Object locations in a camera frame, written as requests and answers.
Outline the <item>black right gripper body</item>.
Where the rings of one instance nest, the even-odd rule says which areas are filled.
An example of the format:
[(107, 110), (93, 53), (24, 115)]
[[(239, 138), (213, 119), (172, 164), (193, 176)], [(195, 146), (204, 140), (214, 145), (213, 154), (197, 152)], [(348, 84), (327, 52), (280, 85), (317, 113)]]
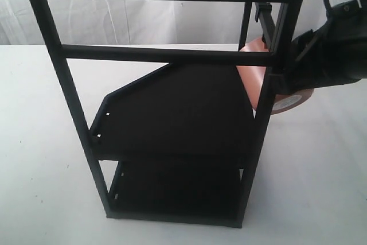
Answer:
[(290, 95), (361, 79), (366, 79), (366, 11), (357, 3), (342, 3), (331, 8), (318, 30), (292, 41), (272, 86), (277, 94)]

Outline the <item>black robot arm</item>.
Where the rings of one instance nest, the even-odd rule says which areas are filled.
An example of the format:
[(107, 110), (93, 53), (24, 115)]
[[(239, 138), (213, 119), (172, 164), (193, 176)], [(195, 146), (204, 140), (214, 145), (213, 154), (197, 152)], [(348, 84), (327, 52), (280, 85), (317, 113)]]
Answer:
[(323, 0), (326, 22), (296, 37), (274, 90), (300, 90), (355, 83), (366, 78), (366, 0)]

